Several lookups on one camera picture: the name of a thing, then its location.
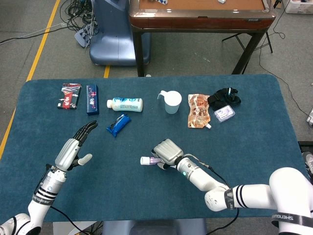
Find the cup handle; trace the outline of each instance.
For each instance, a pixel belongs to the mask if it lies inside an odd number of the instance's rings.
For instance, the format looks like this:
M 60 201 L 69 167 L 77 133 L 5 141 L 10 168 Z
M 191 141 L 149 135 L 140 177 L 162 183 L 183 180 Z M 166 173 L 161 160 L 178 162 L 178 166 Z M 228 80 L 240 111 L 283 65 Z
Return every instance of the cup handle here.
M 161 95 L 165 97 L 166 94 L 167 94 L 166 91 L 161 91 L 160 94 L 157 95 L 157 99 L 160 99 L 160 98 L 161 98 Z

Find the blue snack bar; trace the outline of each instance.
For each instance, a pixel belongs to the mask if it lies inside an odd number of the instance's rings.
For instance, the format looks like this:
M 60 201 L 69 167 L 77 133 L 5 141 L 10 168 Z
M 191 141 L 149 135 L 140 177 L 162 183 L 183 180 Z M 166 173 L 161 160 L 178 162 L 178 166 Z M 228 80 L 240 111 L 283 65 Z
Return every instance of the blue snack bar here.
M 97 85 L 86 85 L 87 114 L 99 114 L 99 93 Z
M 110 126 L 107 127 L 107 130 L 114 136 L 117 136 L 117 133 L 124 128 L 124 126 L 130 122 L 131 119 L 126 114 L 119 116 Z

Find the small bottle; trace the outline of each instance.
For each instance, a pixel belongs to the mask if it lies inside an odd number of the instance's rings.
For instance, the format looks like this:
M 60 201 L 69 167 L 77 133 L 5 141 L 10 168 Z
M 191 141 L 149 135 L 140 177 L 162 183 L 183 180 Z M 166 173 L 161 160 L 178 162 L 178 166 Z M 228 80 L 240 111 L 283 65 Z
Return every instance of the small bottle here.
M 114 111 L 142 111 L 143 102 L 141 98 L 119 98 L 115 97 L 113 99 L 108 99 L 107 107 L 113 109 Z

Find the wooden table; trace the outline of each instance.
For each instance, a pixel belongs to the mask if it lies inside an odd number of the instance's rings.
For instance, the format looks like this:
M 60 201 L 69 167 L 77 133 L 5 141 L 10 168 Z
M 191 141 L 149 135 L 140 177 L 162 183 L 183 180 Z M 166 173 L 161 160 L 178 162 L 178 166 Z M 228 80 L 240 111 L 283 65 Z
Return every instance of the wooden table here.
M 232 74 L 240 74 L 275 20 L 270 0 L 130 0 L 130 22 L 138 76 L 144 76 L 141 35 L 145 32 L 247 33 L 251 39 Z

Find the table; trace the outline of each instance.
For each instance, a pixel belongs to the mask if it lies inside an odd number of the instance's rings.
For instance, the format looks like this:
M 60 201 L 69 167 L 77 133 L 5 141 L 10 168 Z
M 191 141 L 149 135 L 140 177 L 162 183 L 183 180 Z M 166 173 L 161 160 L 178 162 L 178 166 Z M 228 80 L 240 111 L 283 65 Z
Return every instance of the table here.
M 57 109 L 64 82 L 83 85 L 77 110 Z M 100 114 L 86 114 L 86 85 L 99 88 Z M 242 103 L 236 115 L 212 128 L 189 129 L 188 94 L 213 94 L 232 86 Z M 161 91 L 177 90 L 182 103 L 175 115 L 164 110 Z M 114 138 L 107 130 L 121 112 L 106 107 L 115 96 L 143 98 L 143 112 Z M 45 164 L 54 160 L 79 127 L 96 119 L 79 156 L 92 160 L 67 174 L 54 206 L 73 221 L 233 217 L 235 211 L 210 211 L 200 192 L 175 169 L 141 166 L 141 156 L 166 138 L 184 153 L 212 165 L 230 185 L 268 184 L 271 173 L 292 166 L 306 174 L 299 146 L 280 92 L 271 75 L 34 80 L 23 86 L 0 161 L 0 223 L 27 212 Z M 241 210 L 241 216 L 268 216 L 268 210 Z M 45 221 L 66 221 L 49 210 Z
M 251 39 L 232 74 L 240 74 L 275 20 L 270 0 L 130 0 L 130 22 L 138 76 L 144 76 L 141 35 L 145 32 L 247 33 Z

